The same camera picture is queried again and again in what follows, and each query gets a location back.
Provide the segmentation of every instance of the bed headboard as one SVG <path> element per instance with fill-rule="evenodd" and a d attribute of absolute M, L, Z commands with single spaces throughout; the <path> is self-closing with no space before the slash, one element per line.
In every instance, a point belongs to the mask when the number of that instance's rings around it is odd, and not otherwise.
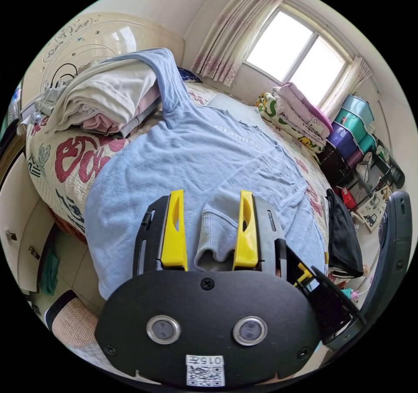
<path fill-rule="evenodd" d="M 44 46 L 26 71 L 22 107 L 44 91 L 44 81 L 51 81 L 56 70 L 64 63 L 74 64 L 78 69 L 95 59 L 158 47 L 170 49 L 176 63 L 181 63 L 183 38 L 151 20 L 122 13 L 79 15 Z M 74 67 L 62 67 L 56 73 L 54 82 L 64 74 L 75 74 Z"/>

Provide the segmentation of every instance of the black bag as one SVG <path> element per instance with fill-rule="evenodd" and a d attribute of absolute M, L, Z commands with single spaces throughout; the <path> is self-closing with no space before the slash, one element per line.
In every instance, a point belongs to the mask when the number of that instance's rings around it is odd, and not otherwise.
<path fill-rule="evenodd" d="M 329 267 L 334 269 L 332 274 L 342 279 L 361 277 L 363 257 L 350 212 L 331 189 L 327 190 L 327 200 L 330 203 L 328 255 Z"/>

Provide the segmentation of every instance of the qr code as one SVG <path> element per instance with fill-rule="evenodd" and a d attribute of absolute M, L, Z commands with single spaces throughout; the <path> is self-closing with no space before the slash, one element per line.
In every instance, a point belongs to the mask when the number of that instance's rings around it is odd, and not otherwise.
<path fill-rule="evenodd" d="M 225 386 L 223 366 L 187 366 L 187 385 L 215 387 Z"/>

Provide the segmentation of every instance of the power strip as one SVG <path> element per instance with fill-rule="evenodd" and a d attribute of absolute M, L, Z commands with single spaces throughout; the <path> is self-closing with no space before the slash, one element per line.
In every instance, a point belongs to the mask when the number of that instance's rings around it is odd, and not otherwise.
<path fill-rule="evenodd" d="M 46 116 L 51 116 L 52 111 L 55 107 L 55 103 L 49 100 L 44 100 L 44 97 L 41 96 L 35 100 L 35 109 L 45 114 Z"/>
<path fill-rule="evenodd" d="M 47 116 L 51 116 L 55 104 L 64 93 L 67 85 L 67 82 L 63 81 L 60 87 L 52 87 L 45 90 L 45 92 L 35 100 L 35 109 Z"/>

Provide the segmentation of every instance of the bed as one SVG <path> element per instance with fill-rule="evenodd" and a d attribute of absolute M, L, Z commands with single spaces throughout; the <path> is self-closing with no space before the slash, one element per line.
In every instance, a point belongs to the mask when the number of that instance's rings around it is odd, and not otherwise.
<path fill-rule="evenodd" d="M 90 14 L 76 18 L 61 29 L 40 52 L 24 77 L 23 106 L 43 91 L 45 80 L 65 78 L 73 67 L 95 59 L 113 57 L 138 49 L 166 47 L 178 66 L 183 56 L 183 39 L 149 20 L 116 13 Z M 296 139 L 264 121 L 257 108 L 202 83 L 186 82 L 196 106 L 228 110 L 236 119 L 258 126 L 280 142 L 297 163 L 307 182 L 306 194 L 312 215 L 328 246 L 327 219 L 321 197 L 330 187 L 317 162 Z M 121 150 L 146 134 L 162 118 L 161 110 L 149 116 L 127 138 L 91 134 L 80 128 L 46 134 L 48 117 L 27 127 L 26 156 L 31 179 L 49 206 L 57 224 L 86 243 L 84 212 L 87 195 L 102 168 Z"/>
<path fill-rule="evenodd" d="M 254 106 L 245 105 L 226 94 L 200 83 L 186 83 L 190 98 L 196 105 L 228 110 L 234 117 L 257 125 L 266 134 L 280 141 L 300 167 L 307 181 L 312 214 L 328 245 L 328 229 L 321 196 L 330 188 L 325 176 L 309 151 L 296 139 L 264 121 Z M 26 154 L 35 188 L 50 207 L 59 225 L 83 240 L 84 208 L 89 189 L 106 162 L 161 120 L 161 109 L 125 139 L 89 134 L 79 128 L 43 133 L 48 117 L 27 129 Z"/>

